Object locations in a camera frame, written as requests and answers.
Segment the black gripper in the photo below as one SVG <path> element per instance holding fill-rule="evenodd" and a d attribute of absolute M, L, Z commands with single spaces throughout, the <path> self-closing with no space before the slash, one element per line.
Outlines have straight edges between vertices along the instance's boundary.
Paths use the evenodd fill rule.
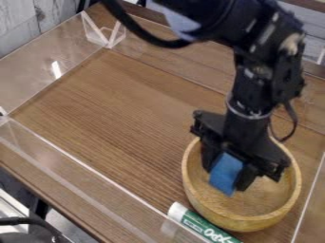
<path fill-rule="evenodd" d="M 193 112 L 190 133 L 201 140 L 202 166 L 210 172 L 222 153 L 235 157 L 243 165 L 235 183 L 241 192 L 260 177 L 280 181 L 290 166 L 290 158 L 269 135 L 274 107 L 274 102 L 245 103 L 230 98 L 225 114 Z"/>

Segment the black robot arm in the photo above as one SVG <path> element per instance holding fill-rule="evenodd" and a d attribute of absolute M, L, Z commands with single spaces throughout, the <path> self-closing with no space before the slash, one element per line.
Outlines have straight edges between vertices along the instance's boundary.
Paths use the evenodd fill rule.
<path fill-rule="evenodd" d="M 177 34 L 165 40 L 139 25 L 118 0 L 102 2 L 135 36 L 157 47 L 215 41 L 233 49 L 237 76 L 226 113 L 193 112 L 190 132 L 201 140 L 202 167 L 210 185 L 227 196 L 245 191 L 258 177 L 278 181 L 292 159 L 280 148 L 289 136 L 276 136 L 272 113 L 282 106 L 298 122 L 290 102 L 306 85 L 302 22 L 277 0 L 151 0 Z"/>

